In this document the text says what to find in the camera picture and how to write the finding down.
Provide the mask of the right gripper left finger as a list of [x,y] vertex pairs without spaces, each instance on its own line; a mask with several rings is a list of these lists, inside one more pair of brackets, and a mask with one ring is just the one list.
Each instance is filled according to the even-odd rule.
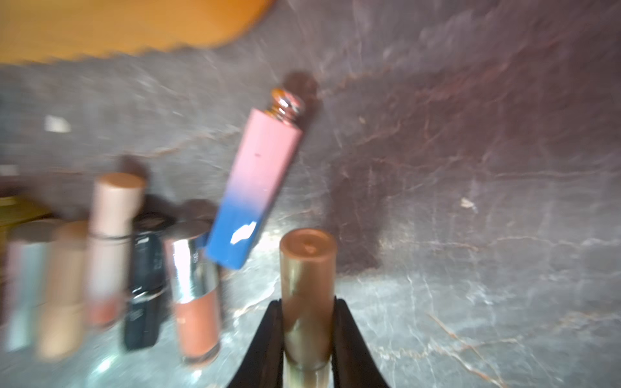
[[281,300],[271,301],[228,388],[283,388]]

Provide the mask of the pink blue gradient lipstick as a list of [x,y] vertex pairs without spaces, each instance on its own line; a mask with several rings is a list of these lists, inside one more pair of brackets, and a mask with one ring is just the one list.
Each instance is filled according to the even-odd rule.
[[295,94],[274,89],[267,110],[251,111],[206,244],[218,265],[239,270],[246,263],[302,138],[304,110]]

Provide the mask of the bronze gold lipstick tube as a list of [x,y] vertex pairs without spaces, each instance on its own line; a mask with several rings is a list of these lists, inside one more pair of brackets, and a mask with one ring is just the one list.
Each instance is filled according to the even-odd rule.
[[328,385],[336,254],[336,239],[326,231],[297,229],[281,239],[286,387]]

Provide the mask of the silver cap coral lip gloss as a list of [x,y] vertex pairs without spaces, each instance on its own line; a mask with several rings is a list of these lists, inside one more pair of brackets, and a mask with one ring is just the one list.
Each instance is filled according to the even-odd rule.
[[173,316],[185,363],[212,362],[220,351],[222,329],[218,266],[206,258],[211,226],[183,221],[163,235]]

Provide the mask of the yellow plastic storage box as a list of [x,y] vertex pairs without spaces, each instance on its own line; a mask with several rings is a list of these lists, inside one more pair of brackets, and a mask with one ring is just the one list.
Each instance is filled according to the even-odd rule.
[[3,1],[1,63],[219,47],[244,35],[272,6],[271,1]]

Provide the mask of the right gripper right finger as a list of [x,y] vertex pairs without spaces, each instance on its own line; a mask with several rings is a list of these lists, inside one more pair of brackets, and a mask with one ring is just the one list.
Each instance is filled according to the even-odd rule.
[[388,388],[344,299],[335,299],[332,321],[334,386]]

